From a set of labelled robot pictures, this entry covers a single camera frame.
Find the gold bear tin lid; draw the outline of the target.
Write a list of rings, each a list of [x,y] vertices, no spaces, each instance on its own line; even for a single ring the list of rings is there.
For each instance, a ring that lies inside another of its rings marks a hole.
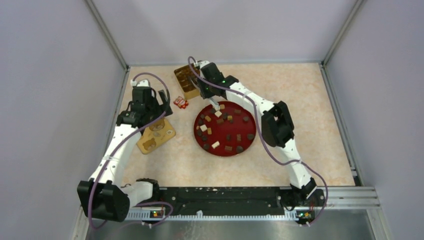
[[[171,140],[175,135],[175,129],[164,117],[146,128],[136,145],[142,154],[147,155]]]

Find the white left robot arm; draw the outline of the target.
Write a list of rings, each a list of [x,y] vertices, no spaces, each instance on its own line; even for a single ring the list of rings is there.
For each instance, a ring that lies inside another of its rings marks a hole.
[[[149,178],[122,184],[124,171],[144,130],[172,114],[168,90],[149,86],[132,89],[132,100],[117,117],[112,140],[96,171],[77,186],[77,194],[88,218],[123,222],[129,209],[144,202],[154,207],[160,202],[159,185]]]

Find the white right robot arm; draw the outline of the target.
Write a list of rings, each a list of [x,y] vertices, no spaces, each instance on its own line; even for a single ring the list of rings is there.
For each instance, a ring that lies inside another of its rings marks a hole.
[[[188,67],[197,79],[194,84],[203,99],[222,97],[254,115],[256,129],[266,152],[274,148],[286,157],[286,161],[279,161],[278,164],[288,168],[294,202],[307,206],[314,198],[317,184],[301,160],[288,105],[257,95],[234,76],[224,76],[213,62],[195,61],[189,57]]]

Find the silver metal tongs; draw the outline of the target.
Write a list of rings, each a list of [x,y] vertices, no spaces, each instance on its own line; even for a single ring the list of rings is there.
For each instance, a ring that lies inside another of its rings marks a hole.
[[[208,100],[215,111],[219,111],[221,109],[220,104],[213,97],[209,98]]]

